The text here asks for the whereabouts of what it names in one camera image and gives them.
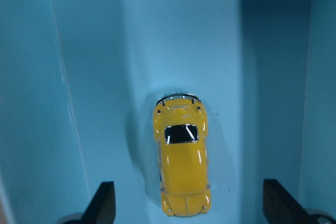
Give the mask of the bin-side right gripper black left finger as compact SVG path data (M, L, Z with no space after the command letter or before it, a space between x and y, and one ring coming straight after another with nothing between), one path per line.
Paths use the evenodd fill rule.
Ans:
M79 223L113 224L115 216L114 182L102 182Z

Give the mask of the bin-side right gripper black right finger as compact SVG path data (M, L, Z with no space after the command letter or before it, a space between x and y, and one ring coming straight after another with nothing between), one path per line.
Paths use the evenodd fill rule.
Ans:
M318 223L276 179L264 179L262 203L268 223Z

